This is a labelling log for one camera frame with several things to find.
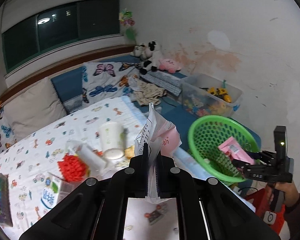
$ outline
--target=window sill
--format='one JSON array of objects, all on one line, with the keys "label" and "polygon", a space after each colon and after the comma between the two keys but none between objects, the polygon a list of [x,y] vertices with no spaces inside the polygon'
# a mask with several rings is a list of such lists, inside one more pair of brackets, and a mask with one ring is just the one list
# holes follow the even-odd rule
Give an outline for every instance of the window sill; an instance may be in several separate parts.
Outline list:
[{"label": "window sill", "polygon": [[116,45],[125,44],[123,34],[114,34],[101,37],[95,37],[82,41],[77,41],[60,48],[46,52],[38,57],[35,57],[15,70],[5,75],[7,87],[11,87],[23,78],[45,68],[53,67],[53,64],[61,60],[82,54],[88,51],[107,48]]}]

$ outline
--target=plastic storage bin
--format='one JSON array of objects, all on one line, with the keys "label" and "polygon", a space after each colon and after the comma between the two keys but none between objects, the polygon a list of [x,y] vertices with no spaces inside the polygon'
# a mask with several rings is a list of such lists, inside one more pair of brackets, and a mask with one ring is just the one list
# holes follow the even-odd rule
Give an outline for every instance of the plastic storage bin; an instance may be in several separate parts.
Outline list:
[{"label": "plastic storage bin", "polygon": [[192,75],[181,79],[182,105],[191,114],[199,117],[205,115],[221,115],[230,117],[240,107],[243,92],[226,84],[232,103],[209,94],[201,88],[221,88],[222,81],[205,74]]}]

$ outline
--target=white milk carton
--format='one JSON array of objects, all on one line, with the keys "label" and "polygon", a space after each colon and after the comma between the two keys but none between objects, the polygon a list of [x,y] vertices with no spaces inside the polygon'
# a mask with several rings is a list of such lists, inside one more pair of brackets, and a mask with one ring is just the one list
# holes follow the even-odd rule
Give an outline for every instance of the white milk carton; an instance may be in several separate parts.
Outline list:
[{"label": "white milk carton", "polygon": [[61,200],[68,196],[75,186],[68,183],[59,177],[48,173],[48,177],[45,179],[45,187],[41,196],[41,203],[45,212],[54,208]]}]

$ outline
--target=green plastic basket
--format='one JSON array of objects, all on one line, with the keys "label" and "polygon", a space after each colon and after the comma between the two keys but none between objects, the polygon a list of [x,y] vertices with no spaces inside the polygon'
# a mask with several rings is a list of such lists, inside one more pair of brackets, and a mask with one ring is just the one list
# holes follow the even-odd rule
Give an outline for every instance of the green plastic basket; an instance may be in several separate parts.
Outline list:
[{"label": "green plastic basket", "polygon": [[230,136],[237,140],[242,149],[250,152],[259,151],[255,139],[247,129],[223,116],[201,117],[191,125],[188,132],[188,142],[193,157],[207,172],[228,186],[245,181],[230,159],[218,149],[218,146]]}]

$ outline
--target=kirby plush toy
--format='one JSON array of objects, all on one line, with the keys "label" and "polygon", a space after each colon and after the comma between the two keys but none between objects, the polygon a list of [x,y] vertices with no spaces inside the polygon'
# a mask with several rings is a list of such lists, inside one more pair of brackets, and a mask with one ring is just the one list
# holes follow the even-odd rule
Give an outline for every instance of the kirby plush toy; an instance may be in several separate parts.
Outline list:
[{"label": "kirby plush toy", "polygon": [[180,63],[176,62],[173,59],[165,58],[165,59],[160,59],[160,66],[159,69],[164,71],[167,70],[169,73],[173,74],[176,71],[179,71],[182,66]]}]

